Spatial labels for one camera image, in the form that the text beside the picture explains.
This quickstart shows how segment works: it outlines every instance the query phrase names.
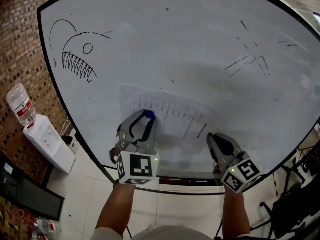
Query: blue object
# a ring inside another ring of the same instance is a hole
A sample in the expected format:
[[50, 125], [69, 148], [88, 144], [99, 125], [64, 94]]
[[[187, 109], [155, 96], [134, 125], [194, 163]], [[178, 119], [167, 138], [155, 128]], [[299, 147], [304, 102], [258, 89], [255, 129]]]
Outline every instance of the blue object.
[[155, 113], [153, 111], [151, 111], [151, 110], [146, 110], [144, 116], [146, 118], [149, 118], [149, 119], [152, 119], [152, 118], [156, 117]]

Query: forearm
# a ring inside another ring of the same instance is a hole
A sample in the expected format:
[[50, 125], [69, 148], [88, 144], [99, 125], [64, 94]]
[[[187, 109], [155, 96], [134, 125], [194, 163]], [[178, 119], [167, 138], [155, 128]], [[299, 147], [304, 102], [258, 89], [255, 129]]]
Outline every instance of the forearm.
[[235, 194], [228, 187], [225, 187], [222, 234], [224, 239], [250, 234], [250, 223], [245, 209], [244, 195], [242, 193]]
[[119, 235], [125, 232], [134, 202], [135, 185], [117, 184], [102, 209], [96, 229], [110, 228]]

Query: whiteboard frame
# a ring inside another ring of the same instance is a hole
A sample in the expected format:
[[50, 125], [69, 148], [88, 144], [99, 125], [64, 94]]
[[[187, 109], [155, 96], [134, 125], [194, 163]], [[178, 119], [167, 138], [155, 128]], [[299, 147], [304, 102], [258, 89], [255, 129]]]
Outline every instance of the whiteboard frame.
[[[38, 18], [38, 29], [39, 29], [39, 36], [40, 36], [40, 41], [41, 41], [41, 46], [42, 46], [42, 50], [43, 50], [43, 55], [44, 55], [44, 59], [46, 62], [46, 66], [48, 68], [54, 89], [58, 95], [58, 98], [68, 116], [68, 118], [70, 119], [72, 125], [74, 126], [76, 132], [78, 133], [79, 136], [79, 143], [81, 144], [81, 146], [83, 147], [83, 149], [85, 150], [85, 152], [89, 155], [89, 157], [92, 159], [92, 161], [97, 165], [97, 167], [103, 172], [103, 174], [105, 174], [105, 176], [111, 180], [113, 179], [112, 176], [105, 170], [105, 168], [110, 168], [113, 170], [116, 170], [113, 167], [109, 167], [106, 165], [102, 165], [99, 160], [96, 158], [96, 156], [94, 155], [94, 153], [91, 151], [90, 147], [88, 146], [88, 144], [86, 143], [86, 141], [84, 140], [83, 136], [81, 135], [80, 131], [77, 128], [77, 125], [75, 124], [70, 112], [68, 111], [68, 108], [64, 102], [64, 99], [60, 93], [60, 90], [58, 88], [58, 85], [56, 83], [52, 68], [50, 66], [50, 61], [49, 61], [49, 57], [47, 54], [47, 49], [46, 49], [46, 45], [45, 45], [45, 39], [44, 39], [44, 35], [43, 35], [43, 28], [42, 28], [42, 19], [41, 19], [41, 12], [43, 10], [45, 10], [46, 8], [50, 7], [51, 5], [55, 4], [56, 2], [58, 2], [60, 0], [49, 0], [46, 3], [44, 3], [43, 5], [41, 5], [38, 9], [37, 9], [37, 18]], [[320, 35], [316, 32], [316, 30], [308, 24], [307, 21], [305, 21], [298, 13], [296, 13], [292, 8], [290, 8], [289, 6], [287, 6], [286, 4], [284, 4], [282, 1], [280, 0], [267, 0], [268, 2], [272, 3], [273, 5], [277, 6], [278, 8], [280, 8], [281, 10], [285, 11], [286, 13], [288, 13], [290, 16], [292, 16], [295, 20], [297, 20], [300, 24], [302, 24], [307, 30], [309, 30], [313, 36], [315, 38], [318, 39], [318, 41], [320, 42]], [[269, 173], [262, 175], [253, 185], [251, 185], [249, 188], [247, 188], [246, 190], [251, 189], [252, 187], [254, 187], [255, 185], [257, 185], [258, 183], [262, 182], [265, 178], [267, 178], [268, 176], [270, 176], [271, 174], [273, 174], [276, 170], [278, 170], [283, 164], [285, 164], [291, 157], [294, 156], [294, 154], [296, 153], [297, 148], [301, 145], [301, 143], [307, 138], [307, 136], [311, 133], [311, 131], [315, 128], [316, 124], [318, 123], [318, 121], [320, 120], [320, 118], [318, 118], [318, 120], [315, 122], [314, 126], [310, 129], [310, 131], [308, 132], [308, 134], [301, 140], [301, 142], [296, 146], [296, 148], [278, 165], [276, 166], [274, 169], [272, 169]], [[214, 182], [215, 180], [209, 180], [209, 179], [194, 179], [194, 178], [176, 178], [176, 177], [165, 177], [165, 176], [157, 176], [163, 179], [181, 179], [181, 180], [189, 180], [189, 181], [193, 181], [192, 185], [195, 186], [194, 181], [207, 181], [207, 183], [200, 183], [199, 186], [212, 186], [211, 182]], [[224, 195], [224, 193], [215, 193], [212, 195]]]

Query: brick wall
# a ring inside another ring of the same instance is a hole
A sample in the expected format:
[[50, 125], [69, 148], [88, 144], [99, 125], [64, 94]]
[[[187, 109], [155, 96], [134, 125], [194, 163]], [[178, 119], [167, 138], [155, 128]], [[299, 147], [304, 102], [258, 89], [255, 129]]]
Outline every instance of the brick wall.
[[23, 135], [6, 95], [23, 83], [38, 114], [60, 133], [67, 115], [53, 87], [39, 38], [37, 9], [48, 0], [0, 0], [0, 150], [41, 183], [48, 161]]

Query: ceiling light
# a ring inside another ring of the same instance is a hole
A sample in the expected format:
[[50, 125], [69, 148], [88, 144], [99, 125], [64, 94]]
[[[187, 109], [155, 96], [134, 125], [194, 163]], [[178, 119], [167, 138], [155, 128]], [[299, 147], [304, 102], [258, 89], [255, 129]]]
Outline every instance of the ceiling light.
[[315, 17], [315, 20], [316, 20], [316, 21], [318, 22], [318, 24], [320, 25], [320, 14], [314, 12], [314, 13], [313, 13], [313, 16]]

